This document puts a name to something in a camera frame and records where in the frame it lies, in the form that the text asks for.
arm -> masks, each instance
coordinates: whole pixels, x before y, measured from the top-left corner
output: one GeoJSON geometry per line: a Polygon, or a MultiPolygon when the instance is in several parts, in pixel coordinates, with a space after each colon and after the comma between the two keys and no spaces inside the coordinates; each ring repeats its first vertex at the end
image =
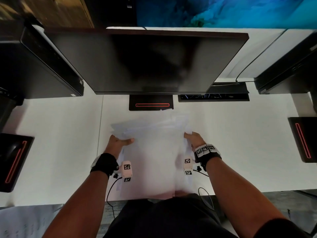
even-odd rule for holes
{"type": "MultiPolygon", "coordinates": [[[[117,159],[122,147],[133,142],[134,139],[119,140],[112,135],[104,153],[117,159]]],[[[43,238],[95,238],[105,206],[108,179],[102,171],[91,172],[54,218],[43,238]]]]}
{"type": "MultiPolygon", "coordinates": [[[[206,144],[202,137],[194,133],[184,135],[193,150],[206,144]]],[[[206,164],[206,170],[219,204],[230,220],[233,228],[243,238],[252,238],[269,220],[285,217],[250,182],[214,157],[206,164]]]]}

black monitor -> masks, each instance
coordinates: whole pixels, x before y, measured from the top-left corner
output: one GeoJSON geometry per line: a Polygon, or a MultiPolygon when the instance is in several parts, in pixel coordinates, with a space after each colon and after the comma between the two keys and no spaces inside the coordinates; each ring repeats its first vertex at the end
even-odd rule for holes
{"type": "Polygon", "coordinates": [[[46,28],[96,94],[204,94],[247,33],[46,28]]]}

person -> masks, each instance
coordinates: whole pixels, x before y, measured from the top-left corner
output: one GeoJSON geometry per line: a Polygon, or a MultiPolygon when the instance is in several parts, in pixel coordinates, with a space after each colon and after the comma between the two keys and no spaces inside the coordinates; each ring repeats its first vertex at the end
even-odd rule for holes
{"type": "MultiPolygon", "coordinates": [[[[206,144],[198,134],[184,134],[193,151],[206,144]]],[[[109,175],[121,149],[134,139],[111,136],[103,155],[89,176],[69,198],[43,238],[96,237],[101,223],[109,175]]],[[[250,182],[231,169],[221,157],[209,157],[205,169],[221,209],[239,237],[309,237],[250,182]]],[[[173,197],[156,204],[148,200],[128,201],[109,226],[107,237],[236,237],[198,195],[173,197]]]]}

hand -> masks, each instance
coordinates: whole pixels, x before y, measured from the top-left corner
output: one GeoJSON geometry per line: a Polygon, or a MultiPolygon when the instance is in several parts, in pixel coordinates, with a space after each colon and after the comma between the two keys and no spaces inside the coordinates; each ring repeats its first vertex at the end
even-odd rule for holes
{"type": "Polygon", "coordinates": [[[134,142],[134,138],[120,140],[116,136],[111,135],[104,153],[109,153],[109,154],[113,155],[117,160],[119,157],[119,154],[121,152],[122,147],[129,145],[129,144],[132,144],[133,142],[134,142]]]}
{"type": "Polygon", "coordinates": [[[184,133],[184,138],[189,140],[189,142],[192,144],[193,152],[195,152],[196,148],[198,148],[199,146],[206,144],[199,133],[193,132],[191,135],[189,135],[188,133],[184,133]]]}

white plastic sheet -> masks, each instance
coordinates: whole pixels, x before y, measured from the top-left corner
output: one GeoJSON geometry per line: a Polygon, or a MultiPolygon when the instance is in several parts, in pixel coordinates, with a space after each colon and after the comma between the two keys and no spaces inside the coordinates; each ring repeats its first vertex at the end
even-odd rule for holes
{"type": "Polygon", "coordinates": [[[183,171],[184,159],[191,154],[191,146],[184,139],[187,125],[188,116],[172,109],[112,125],[118,138],[135,138],[133,144],[123,148],[133,177],[122,182],[122,199],[168,199],[176,190],[192,192],[191,177],[183,171]]]}

